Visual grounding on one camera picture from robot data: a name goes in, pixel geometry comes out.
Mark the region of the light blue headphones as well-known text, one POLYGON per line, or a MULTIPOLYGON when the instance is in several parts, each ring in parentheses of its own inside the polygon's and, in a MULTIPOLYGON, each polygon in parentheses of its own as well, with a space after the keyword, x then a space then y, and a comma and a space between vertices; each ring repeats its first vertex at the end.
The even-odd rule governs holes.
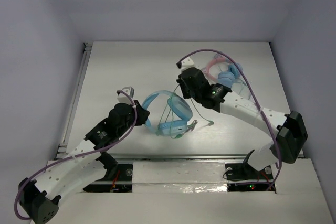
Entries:
POLYGON ((142 103, 142 107, 148 110, 151 103, 159 96, 166 95, 168 99, 157 125, 151 123, 148 118, 145 127, 157 136, 181 138, 185 133, 193 131, 198 120, 193 120, 193 112, 187 102, 175 92, 160 90, 151 93, 142 103))

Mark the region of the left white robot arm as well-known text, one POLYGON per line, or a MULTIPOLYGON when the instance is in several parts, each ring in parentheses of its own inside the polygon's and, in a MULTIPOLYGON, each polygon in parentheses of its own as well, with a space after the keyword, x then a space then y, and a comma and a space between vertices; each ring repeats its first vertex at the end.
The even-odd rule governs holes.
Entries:
POLYGON ((108 150, 125 139, 150 113, 138 103, 118 103, 107 118, 92 128, 65 158, 59 159, 18 185, 14 213, 21 220, 47 223, 65 199, 100 179, 118 176, 118 162, 108 150))

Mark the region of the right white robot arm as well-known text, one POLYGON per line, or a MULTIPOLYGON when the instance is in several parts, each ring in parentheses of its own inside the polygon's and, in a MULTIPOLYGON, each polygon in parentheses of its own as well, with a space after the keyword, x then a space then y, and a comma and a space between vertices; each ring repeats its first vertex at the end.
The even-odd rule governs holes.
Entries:
POLYGON ((202 107, 233 116, 271 137, 271 142, 258 150, 252 150, 245 158, 243 174, 255 178, 266 166, 278 163, 293 164, 298 158, 308 133, 297 111, 277 112, 262 108, 230 88, 221 84, 210 84, 202 71, 191 67, 177 78, 183 97, 193 99, 202 107))

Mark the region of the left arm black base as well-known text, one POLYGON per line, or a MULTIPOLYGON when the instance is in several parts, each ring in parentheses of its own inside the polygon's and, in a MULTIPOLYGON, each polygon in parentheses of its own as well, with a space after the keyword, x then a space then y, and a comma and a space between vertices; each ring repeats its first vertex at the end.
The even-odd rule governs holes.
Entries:
POLYGON ((86 193, 131 193, 133 191, 133 163, 119 162, 102 179, 83 188, 86 193))

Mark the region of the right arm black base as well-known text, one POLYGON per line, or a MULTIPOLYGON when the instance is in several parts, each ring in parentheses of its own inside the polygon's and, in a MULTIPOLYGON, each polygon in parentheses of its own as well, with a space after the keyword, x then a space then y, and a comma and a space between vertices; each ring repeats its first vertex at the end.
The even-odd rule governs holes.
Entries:
POLYGON ((223 178, 228 182, 228 191, 276 191, 271 166, 257 171, 247 161, 254 150, 250 151, 242 163, 226 163, 223 178))

